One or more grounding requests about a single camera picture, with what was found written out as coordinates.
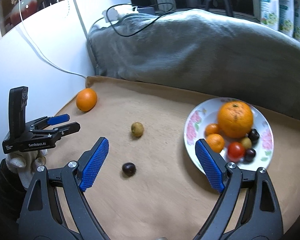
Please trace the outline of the white gloved left hand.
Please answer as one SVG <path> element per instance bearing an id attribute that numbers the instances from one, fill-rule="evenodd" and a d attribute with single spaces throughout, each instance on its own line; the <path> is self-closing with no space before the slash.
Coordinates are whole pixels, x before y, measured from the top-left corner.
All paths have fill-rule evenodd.
<path id="1" fill-rule="evenodd" d="M 37 168 L 46 165 L 47 153 L 47 150 L 9 153 L 5 157 L 6 165 L 19 176 L 23 187 L 28 189 Z"/>

